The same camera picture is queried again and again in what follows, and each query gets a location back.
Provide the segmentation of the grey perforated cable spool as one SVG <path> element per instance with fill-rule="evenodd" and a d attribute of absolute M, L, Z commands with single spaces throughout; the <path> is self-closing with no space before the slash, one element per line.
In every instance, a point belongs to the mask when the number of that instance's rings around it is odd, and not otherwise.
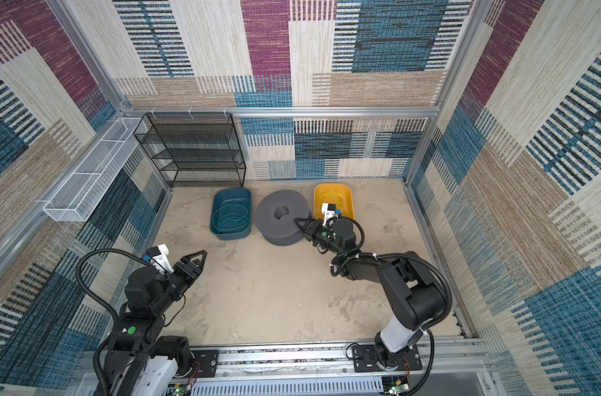
<path fill-rule="evenodd" d="M 270 244 L 287 247 L 304 239 L 294 220 L 306 219 L 310 215 L 305 196 L 297 191 L 280 190 L 262 199 L 254 212 L 254 223 Z"/>

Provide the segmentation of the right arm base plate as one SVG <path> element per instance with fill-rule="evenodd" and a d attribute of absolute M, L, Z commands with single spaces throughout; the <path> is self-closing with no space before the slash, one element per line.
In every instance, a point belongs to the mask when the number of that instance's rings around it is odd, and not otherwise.
<path fill-rule="evenodd" d="M 356 372 L 420 371 L 423 363 L 418 348 L 406 347 L 395 353 L 381 350 L 377 345 L 351 343 L 345 356 L 353 362 Z"/>

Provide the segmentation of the yellow plastic bin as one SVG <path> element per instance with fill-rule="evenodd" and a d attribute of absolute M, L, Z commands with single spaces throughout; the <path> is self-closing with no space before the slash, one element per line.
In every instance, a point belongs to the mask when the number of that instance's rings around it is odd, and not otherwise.
<path fill-rule="evenodd" d="M 346 217 L 355 218 L 352 190 L 341 183 L 321 183 L 314 190 L 315 217 L 323 219 L 321 206 L 323 203 L 334 203 Z"/>

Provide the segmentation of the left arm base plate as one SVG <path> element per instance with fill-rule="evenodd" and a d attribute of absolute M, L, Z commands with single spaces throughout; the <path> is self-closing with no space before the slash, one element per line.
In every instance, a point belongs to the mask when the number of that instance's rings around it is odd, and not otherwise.
<path fill-rule="evenodd" d="M 193 364 L 187 374 L 189 380 L 208 379 L 216 376 L 220 351 L 217 349 L 192 350 Z"/>

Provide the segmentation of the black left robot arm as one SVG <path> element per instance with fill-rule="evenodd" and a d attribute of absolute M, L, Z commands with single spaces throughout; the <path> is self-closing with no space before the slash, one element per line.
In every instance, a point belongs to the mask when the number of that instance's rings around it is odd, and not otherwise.
<path fill-rule="evenodd" d="M 84 279 L 89 260 L 110 252 L 140 264 L 128 277 L 127 299 L 119 310 L 92 291 Z M 92 359 L 99 381 L 97 395 L 164 395 L 173 379 L 180 381 L 177 391 L 184 393 L 202 372 L 188 338 L 164 336 L 161 332 L 170 323 L 167 310 L 186 300 L 187 290 L 203 273 L 207 252 L 188 254 L 175 264 L 167 260 L 167 254 L 164 245 L 149 248 L 142 257 L 121 249 L 101 248 L 78 262 L 79 287 L 112 318 L 112 329 Z"/>

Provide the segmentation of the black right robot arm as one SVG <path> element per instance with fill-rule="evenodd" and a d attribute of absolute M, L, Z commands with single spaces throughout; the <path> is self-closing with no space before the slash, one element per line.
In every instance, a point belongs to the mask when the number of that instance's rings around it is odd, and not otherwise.
<path fill-rule="evenodd" d="M 335 216 L 323 221 L 295 218 L 304 238 L 320 252 L 334 254 L 330 275 L 381 285 L 392 318 L 375 337 L 374 353 L 382 370 L 397 368 L 430 328 L 442 323 L 452 310 L 447 279 L 415 252 L 365 252 L 366 234 L 355 219 Z"/>

